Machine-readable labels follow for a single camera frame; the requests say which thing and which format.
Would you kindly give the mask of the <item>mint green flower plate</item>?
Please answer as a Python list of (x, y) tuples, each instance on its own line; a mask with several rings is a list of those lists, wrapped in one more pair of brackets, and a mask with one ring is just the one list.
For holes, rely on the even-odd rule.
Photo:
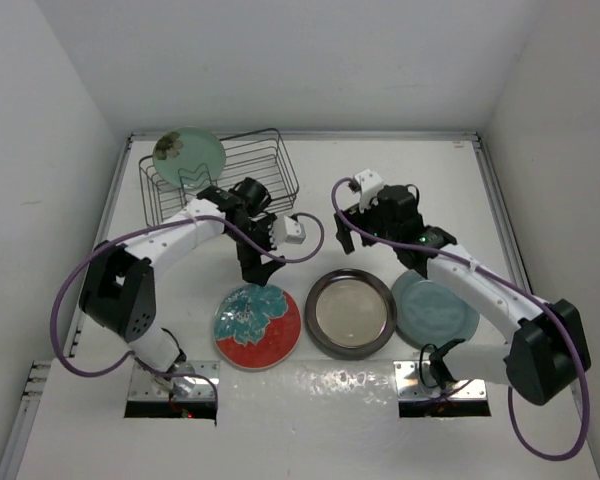
[(226, 166), (226, 152), (213, 133), (181, 127), (164, 133), (157, 140), (152, 160), (156, 173), (170, 185), (197, 187), (221, 176)]

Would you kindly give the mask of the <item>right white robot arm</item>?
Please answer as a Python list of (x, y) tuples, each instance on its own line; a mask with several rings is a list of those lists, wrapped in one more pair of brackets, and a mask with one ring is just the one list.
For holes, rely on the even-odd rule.
[(428, 356), (429, 376), (437, 387), (478, 378), (506, 385), (542, 406), (573, 382), (587, 386), (591, 355), (572, 303), (528, 294), (481, 264), (453, 235), (424, 222), (419, 198), (408, 186), (366, 185), (348, 177), (342, 182), (359, 197), (334, 213), (345, 253), (354, 250), (354, 233), (365, 246), (390, 247), (404, 267), (450, 290), (504, 339), (501, 347), (470, 345), (460, 337), (437, 342)]

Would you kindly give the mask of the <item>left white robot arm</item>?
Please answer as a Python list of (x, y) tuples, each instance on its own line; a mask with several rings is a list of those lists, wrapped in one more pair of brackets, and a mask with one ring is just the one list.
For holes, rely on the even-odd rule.
[(275, 249), (271, 230), (277, 216), (266, 211), (271, 202), (266, 187), (250, 177), (228, 190), (209, 186), (159, 231), (108, 242), (109, 248), (90, 262), (80, 309), (122, 339), (158, 382), (170, 383), (186, 355), (155, 324), (157, 277), (202, 243), (226, 234), (236, 244), (242, 279), (266, 285), (283, 266), (261, 260), (263, 251)]

